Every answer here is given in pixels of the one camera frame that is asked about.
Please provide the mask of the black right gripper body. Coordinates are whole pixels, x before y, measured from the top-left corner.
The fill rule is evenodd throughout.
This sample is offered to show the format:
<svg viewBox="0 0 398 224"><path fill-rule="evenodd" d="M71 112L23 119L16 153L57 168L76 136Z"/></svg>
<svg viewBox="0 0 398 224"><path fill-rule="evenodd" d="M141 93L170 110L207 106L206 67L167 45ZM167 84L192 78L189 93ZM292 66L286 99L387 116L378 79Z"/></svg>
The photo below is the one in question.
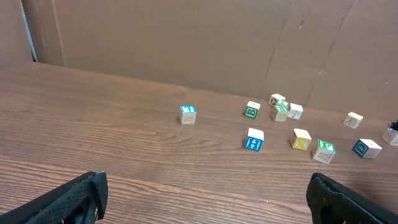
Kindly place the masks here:
<svg viewBox="0 0 398 224"><path fill-rule="evenodd" d="M393 130L398 131L398 121L392 122L390 124L390 128L393 129Z"/></svg>

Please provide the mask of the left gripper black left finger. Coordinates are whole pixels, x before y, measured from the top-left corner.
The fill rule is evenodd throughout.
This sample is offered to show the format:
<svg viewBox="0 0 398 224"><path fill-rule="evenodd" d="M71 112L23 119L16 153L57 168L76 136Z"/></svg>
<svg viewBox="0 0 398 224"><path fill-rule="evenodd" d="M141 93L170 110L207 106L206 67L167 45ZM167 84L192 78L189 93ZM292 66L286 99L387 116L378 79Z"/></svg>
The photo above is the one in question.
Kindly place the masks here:
<svg viewBox="0 0 398 224"><path fill-rule="evenodd" d="M108 203L105 172L87 172L1 215L3 224L91 224L104 218Z"/></svg>

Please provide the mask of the plain top wooden block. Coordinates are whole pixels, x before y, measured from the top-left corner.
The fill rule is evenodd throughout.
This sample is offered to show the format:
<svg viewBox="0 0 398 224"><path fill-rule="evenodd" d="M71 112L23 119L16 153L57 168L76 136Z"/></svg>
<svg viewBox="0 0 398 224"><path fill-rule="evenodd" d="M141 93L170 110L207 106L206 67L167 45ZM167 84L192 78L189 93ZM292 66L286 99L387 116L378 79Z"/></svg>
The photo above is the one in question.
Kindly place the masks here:
<svg viewBox="0 0 398 224"><path fill-rule="evenodd" d="M259 152L261 150L263 142L264 132L258 129L249 128L248 137L246 138L246 141L244 143L244 148Z"/></svg>

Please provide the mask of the blue D letter block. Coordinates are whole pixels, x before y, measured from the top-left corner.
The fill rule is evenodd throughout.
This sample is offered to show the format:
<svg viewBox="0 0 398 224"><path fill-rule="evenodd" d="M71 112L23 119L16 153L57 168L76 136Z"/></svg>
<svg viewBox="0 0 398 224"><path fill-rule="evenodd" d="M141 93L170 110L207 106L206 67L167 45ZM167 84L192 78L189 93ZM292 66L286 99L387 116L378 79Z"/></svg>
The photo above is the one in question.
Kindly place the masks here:
<svg viewBox="0 0 398 224"><path fill-rule="evenodd" d="M371 139L359 139L353 151L361 158L375 159L382 151L382 147Z"/></svg>

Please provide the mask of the rear plain wooden block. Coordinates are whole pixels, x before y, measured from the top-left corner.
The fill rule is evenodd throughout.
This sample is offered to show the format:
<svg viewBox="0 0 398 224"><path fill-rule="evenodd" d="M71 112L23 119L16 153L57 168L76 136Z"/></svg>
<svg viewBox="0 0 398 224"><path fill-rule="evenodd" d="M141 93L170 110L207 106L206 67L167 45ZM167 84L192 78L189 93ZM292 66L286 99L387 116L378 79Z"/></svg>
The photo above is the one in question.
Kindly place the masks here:
<svg viewBox="0 0 398 224"><path fill-rule="evenodd" d="M272 94L269 99L269 105L275 106L279 100L285 101L285 97L280 94Z"/></svg>

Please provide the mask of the blue-top block far left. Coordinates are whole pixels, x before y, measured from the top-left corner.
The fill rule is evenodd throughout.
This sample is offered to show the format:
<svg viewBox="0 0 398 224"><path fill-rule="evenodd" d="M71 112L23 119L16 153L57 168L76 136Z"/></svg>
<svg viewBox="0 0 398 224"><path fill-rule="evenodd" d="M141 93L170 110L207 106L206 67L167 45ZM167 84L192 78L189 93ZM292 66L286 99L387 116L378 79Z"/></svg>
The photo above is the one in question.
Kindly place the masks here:
<svg viewBox="0 0 398 224"><path fill-rule="evenodd" d="M180 106L180 122L181 124L195 124L197 111L194 105Z"/></svg>

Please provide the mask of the blue-sided wooden block rear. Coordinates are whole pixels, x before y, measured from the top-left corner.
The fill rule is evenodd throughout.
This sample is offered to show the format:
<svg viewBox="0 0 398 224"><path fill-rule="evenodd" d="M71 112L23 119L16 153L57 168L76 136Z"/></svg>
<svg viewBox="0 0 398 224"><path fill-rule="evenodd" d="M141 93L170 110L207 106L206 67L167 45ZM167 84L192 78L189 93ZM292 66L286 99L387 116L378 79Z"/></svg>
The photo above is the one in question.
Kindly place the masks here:
<svg viewBox="0 0 398 224"><path fill-rule="evenodd" d="M289 104L289 114L288 114L289 118L299 120L302 113L303 113L302 105L297 105L295 103Z"/></svg>

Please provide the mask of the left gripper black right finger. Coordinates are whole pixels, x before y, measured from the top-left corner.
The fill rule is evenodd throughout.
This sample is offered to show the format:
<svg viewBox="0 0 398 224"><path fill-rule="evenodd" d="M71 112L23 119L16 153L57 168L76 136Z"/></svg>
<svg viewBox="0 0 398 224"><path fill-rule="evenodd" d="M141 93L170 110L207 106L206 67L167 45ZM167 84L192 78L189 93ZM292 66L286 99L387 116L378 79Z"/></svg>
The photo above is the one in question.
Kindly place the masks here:
<svg viewBox="0 0 398 224"><path fill-rule="evenodd" d="M319 172L310 179L306 199L316 224L397 224L397 214Z"/></svg>

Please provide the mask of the green L letter block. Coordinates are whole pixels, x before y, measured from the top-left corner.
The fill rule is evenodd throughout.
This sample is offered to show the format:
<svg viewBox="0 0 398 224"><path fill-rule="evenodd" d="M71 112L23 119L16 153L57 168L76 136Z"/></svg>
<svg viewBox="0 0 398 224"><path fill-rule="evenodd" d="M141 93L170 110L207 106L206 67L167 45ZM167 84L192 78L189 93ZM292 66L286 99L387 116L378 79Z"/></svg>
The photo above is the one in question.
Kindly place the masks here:
<svg viewBox="0 0 398 224"><path fill-rule="evenodd" d="M283 106L286 109L290 109L290 103L284 100L278 100L276 106Z"/></svg>

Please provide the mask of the green F letter block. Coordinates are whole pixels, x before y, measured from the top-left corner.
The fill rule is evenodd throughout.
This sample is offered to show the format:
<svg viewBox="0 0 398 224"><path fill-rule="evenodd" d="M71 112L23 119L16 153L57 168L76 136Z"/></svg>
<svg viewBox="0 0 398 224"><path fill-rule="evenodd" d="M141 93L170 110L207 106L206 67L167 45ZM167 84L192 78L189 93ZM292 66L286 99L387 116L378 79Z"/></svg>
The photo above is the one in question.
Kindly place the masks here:
<svg viewBox="0 0 398 224"><path fill-rule="evenodd" d="M319 139L316 148L312 151L312 159L329 164L336 154L335 145Z"/></svg>

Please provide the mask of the green-top R block rear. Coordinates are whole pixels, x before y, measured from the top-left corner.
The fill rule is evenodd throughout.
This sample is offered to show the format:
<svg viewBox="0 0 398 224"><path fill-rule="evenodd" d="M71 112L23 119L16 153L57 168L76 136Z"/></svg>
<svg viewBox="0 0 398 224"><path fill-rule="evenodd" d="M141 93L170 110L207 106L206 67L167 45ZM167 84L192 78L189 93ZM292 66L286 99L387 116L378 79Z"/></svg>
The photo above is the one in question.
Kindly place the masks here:
<svg viewBox="0 0 398 224"><path fill-rule="evenodd" d="M285 108L284 106L277 106L277 105L275 105L273 109L271 109L270 113L270 117L274 121L281 121L281 122L286 121L288 115L289 115L289 110L287 108Z"/></svg>

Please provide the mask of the blue P letter block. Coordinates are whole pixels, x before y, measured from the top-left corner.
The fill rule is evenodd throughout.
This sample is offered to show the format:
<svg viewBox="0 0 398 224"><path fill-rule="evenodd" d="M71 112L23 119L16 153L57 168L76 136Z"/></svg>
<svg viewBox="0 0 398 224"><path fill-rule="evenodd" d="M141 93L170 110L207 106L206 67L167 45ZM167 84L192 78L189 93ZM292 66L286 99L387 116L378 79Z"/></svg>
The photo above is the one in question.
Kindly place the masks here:
<svg viewBox="0 0 398 224"><path fill-rule="evenodd" d="M382 139L391 146L398 146L398 131L388 128L382 135Z"/></svg>

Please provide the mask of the yellow-sided wooden block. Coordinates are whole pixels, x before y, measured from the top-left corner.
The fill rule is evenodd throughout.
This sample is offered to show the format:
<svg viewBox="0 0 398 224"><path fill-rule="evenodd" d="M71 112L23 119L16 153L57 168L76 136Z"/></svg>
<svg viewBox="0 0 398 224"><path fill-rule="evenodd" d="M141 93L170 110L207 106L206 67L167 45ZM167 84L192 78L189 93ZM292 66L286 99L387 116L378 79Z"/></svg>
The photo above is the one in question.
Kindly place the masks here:
<svg viewBox="0 0 398 224"><path fill-rule="evenodd" d="M294 128L292 137L289 139L290 145L294 149L307 150L312 138L307 130Z"/></svg>

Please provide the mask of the yellow-top block far right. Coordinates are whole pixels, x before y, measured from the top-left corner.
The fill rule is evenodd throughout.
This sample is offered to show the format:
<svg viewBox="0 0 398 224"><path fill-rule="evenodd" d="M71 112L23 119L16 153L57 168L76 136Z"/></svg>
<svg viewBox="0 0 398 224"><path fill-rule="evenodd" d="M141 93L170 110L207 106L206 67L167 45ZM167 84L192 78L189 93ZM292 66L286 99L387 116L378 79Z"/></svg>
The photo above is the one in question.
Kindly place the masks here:
<svg viewBox="0 0 398 224"><path fill-rule="evenodd" d="M354 112L349 112L343 124L353 129L357 128L363 120L363 116Z"/></svg>

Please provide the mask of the green B letter block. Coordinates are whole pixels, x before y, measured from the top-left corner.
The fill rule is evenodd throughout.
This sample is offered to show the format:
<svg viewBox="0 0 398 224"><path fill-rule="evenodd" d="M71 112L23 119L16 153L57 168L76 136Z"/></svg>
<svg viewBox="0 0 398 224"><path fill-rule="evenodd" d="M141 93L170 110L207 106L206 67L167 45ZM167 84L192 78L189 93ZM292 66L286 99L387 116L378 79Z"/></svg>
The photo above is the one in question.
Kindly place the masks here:
<svg viewBox="0 0 398 224"><path fill-rule="evenodd" d="M259 103L248 101L246 105L246 109L244 111L244 116L252 119L257 118L257 114L259 112L261 105Z"/></svg>

